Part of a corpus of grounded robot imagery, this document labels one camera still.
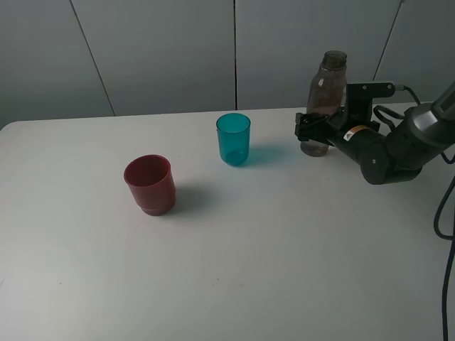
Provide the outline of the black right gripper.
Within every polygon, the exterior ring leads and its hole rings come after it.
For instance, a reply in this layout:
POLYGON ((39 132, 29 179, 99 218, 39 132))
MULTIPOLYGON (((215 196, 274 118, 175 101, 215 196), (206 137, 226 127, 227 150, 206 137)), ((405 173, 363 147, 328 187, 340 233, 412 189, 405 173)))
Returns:
POLYGON ((327 114, 296 113, 294 134, 300 142, 331 144, 343 153, 376 153, 379 149, 379 124, 372 121, 372 107, 339 107, 327 114))

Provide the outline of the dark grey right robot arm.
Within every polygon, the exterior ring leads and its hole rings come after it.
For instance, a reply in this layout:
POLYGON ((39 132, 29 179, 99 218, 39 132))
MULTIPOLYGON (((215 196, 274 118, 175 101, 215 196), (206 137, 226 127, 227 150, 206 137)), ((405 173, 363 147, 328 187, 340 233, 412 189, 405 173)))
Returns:
POLYGON ((334 114, 296 114, 296 137, 337 148, 372 185, 410 181, 454 145, 454 87, 404 114, 373 105, 374 99, 405 89, 392 82, 350 83, 344 106, 334 114))

